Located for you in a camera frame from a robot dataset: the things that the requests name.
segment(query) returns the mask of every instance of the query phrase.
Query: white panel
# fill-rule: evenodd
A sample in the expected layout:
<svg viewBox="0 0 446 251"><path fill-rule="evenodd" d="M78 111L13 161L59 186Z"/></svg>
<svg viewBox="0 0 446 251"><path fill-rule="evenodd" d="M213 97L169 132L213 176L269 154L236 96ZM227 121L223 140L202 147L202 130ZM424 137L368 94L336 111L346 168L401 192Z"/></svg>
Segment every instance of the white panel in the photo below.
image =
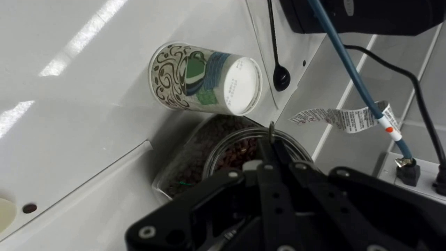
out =
<svg viewBox="0 0 446 251"><path fill-rule="evenodd" d="M262 61L240 0L4 0L0 33L0 196L39 206L18 211L0 239L49 217L49 207L178 115L148 89L146 63L159 45L183 41ZM262 123L279 115L268 90L249 114Z"/></svg>
<svg viewBox="0 0 446 251"><path fill-rule="evenodd" d="M283 91L277 91L272 80L276 62L273 55L268 1L245 1L248 5L249 16L252 19L255 34L258 37L270 90L273 93L279 109L282 109L294 93L294 90L298 87L298 82L302 77L309 61L319 48L325 34L304 34L293 31L283 12L280 1L272 1L279 62L280 65L286 66L291 75L290 86Z"/></svg>
<svg viewBox="0 0 446 251"><path fill-rule="evenodd" d="M26 227L1 251L123 251L127 228L160 203L148 182L149 144L139 144Z"/></svg>
<svg viewBox="0 0 446 251"><path fill-rule="evenodd" d="M343 34L343 40L351 44L367 45L372 41L372 37L371 34L354 33ZM361 54L351 55L354 63L362 65L364 57ZM276 128L293 135L316 158L328 133L328 123L309 122L297 125L290 118L307 108L341 105L351 90L348 80L350 77L332 41L325 38L302 75L298 90L293 93L282 109Z"/></svg>

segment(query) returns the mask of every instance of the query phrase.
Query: white surface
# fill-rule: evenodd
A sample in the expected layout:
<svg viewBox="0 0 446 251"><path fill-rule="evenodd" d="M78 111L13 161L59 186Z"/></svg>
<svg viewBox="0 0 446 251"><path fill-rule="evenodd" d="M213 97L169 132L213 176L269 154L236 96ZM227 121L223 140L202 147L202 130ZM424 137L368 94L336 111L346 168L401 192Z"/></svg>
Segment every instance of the white surface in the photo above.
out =
<svg viewBox="0 0 446 251"><path fill-rule="evenodd" d="M0 242L1 251L123 251L127 228L159 206L148 179L148 143Z"/></svg>
<svg viewBox="0 0 446 251"><path fill-rule="evenodd" d="M369 34L344 34L343 40L350 44L368 45L372 44L375 38ZM357 66L361 68L365 57L353 54L353 59ZM343 107L341 104L351 91L351 86L353 83L333 44L329 38L325 38L312 62L308 65L298 84L298 90L293 93L287 105L283 108L276 128L293 135L314 158L318 158L332 125L326 125L326 122L295 125L290 118L307 108Z"/></svg>
<svg viewBox="0 0 446 251"><path fill-rule="evenodd" d="M436 132L443 142L446 143L446 101L445 101L445 58L446 58L446 29L445 24L442 29L438 29L436 43L432 43L432 55L425 63L425 70L421 77L421 87L425 96L426 107L431 112L432 121L436 126ZM432 140L429 137L428 129L425 128L424 119L421 116L418 104L415 100L408 103L407 115L403 116L401 130L413 150L413 154L425 158L429 161L438 161Z"/></svg>
<svg viewBox="0 0 446 251"><path fill-rule="evenodd" d="M273 44L269 23L268 1L245 0L245 2L248 5L255 34L258 37L268 79L272 79L275 69L275 57L272 50ZM312 61L315 52L318 51L325 34L294 33L287 22L280 1L272 1L272 5L275 15L279 61L283 66L288 69L291 75L291 83L284 91L276 91L272 80L269 80L275 101L279 109L282 109L287 104L294 90L300 86L300 80L304 72L307 70L308 63Z"/></svg>
<svg viewBox="0 0 446 251"><path fill-rule="evenodd" d="M252 109L261 100L262 77L255 61L241 57L229 68L224 77L224 101L234 114Z"/></svg>
<svg viewBox="0 0 446 251"><path fill-rule="evenodd" d="M420 179L418 179L418 183L417 186L410 186L410 185L406 185L403 183L399 178L396 178L396 162L394 160L396 158L400 158L401 154L397 154L397 153L393 153L393 151L389 151L385 161L383 161L383 165L378 174L378 176L386 182L390 182L390 183L394 183L394 185L399 185L404 189L408 189L408 190L413 190L415 193L420 193L422 196L426 196L426 197L431 197L433 200L438 200L438 202L442 202L442 203L446 203L446 196L442 196L442 195L438 195L432 186L435 178L436 178L436 174L438 174L438 162L433 162L433 161L426 161L426 160L422 160L422 158L417 158L420 167L421 167L421 175L420 175Z"/></svg>
<svg viewBox="0 0 446 251"><path fill-rule="evenodd" d="M3 239L14 232L6 249L113 249L109 238L121 241L110 229L118 215L99 236L88 235L118 213L98 197L120 202L124 196L111 190L148 179L118 172L95 189L98 196L86 190L77 206L70 193L178 116L149 93L146 65L159 45L177 40L262 61L240 0L4 0L0 31L0 196L18 207L38 203L35 213L18 214L0 234ZM262 89L262 105L249 116L269 123L279 112L269 87ZM134 197L155 206L138 190Z"/></svg>

